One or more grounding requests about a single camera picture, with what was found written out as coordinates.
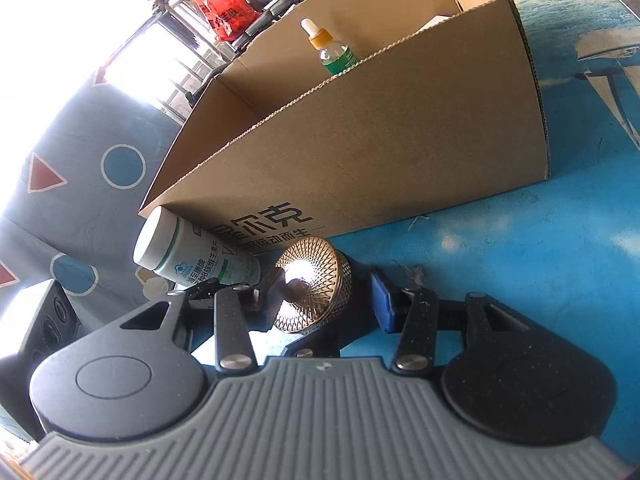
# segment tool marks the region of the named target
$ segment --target white circle outline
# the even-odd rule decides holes
[[[51,263],[49,264],[49,272],[51,273],[51,276],[53,277],[54,280],[58,280],[56,278],[56,275],[53,273],[53,264],[56,262],[56,260],[60,257],[60,256],[68,256],[68,254],[65,253],[58,253],[56,254],[52,259],[51,259]],[[86,292],[81,292],[80,294],[76,293],[76,292],[71,292],[70,290],[66,290],[66,288],[64,287],[64,285],[62,286],[62,288],[65,288],[65,292],[70,295],[70,296],[75,296],[76,298],[82,298],[83,296],[87,296],[89,294],[91,294],[94,291],[94,288],[98,285],[98,281],[100,280],[100,276],[98,276],[98,269],[96,269],[94,266],[90,265],[89,267],[91,267],[94,270],[94,276],[95,276],[95,280],[94,280],[94,284],[89,287],[89,289]]]
[[[140,157],[140,160],[142,161],[142,173],[140,174],[139,179],[137,179],[133,184],[129,184],[128,186],[118,186],[118,184],[112,182],[111,179],[109,179],[107,174],[104,172],[104,161],[107,158],[107,155],[109,155],[116,148],[132,149],[134,152],[138,154],[138,156]],[[131,189],[132,187],[136,187],[138,184],[140,184],[140,182],[142,182],[142,179],[145,177],[145,174],[146,174],[145,157],[142,156],[142,152],[140,152],[140,150],[137,149],[135,146],[131,146],[130,144],[114,144],[106,152],[104,152],[104,155],[102,156],[102,160],[100,161],[100,172],[102,173],[102,177],[107,181],[107,184],[109,184],[110,186],[116,189]]]

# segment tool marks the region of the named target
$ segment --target red plastic bag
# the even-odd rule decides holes
[[[219,41],[233,41],[260,16],[245,0],[195,0]]]

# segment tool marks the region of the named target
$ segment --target dropper bottle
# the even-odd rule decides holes
[[[301,25],[309,35],[309,43],[320,51],[320,62],[332,74],[339,74],[358,62],[351,49],[335,41],[325,28],[319,28],[308,18],[302,20]]]

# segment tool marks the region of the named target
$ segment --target bottle label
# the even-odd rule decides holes
[[[202,232],[183,218],[178,222],[182,236],[169,265],[162,270],[165,278],[183,286],[209,278],[217,278],[223,285],[255,285],[260,280],[260,266],[254,256]]]
[[[335,61],[332,61],[329,64],[326,64],[326,69],[331,72],[333,75],[339,74],[340,72],[344,72],[348,68],[351,68],[358,62],[356,57],[353,55],[353,52],[349,47],[344,53]]]

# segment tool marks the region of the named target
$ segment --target black round pad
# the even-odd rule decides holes
[[[446,367],[442,389],[455,412],[509,442],[550,446],[599,434],[616,385],[607,367],[560,338],[500,334]]]
[[[31,378],[46,428],[92,442],[143,438],[187,416],[206,390],[200,364],[170,330],[91,333],[47,358]]]

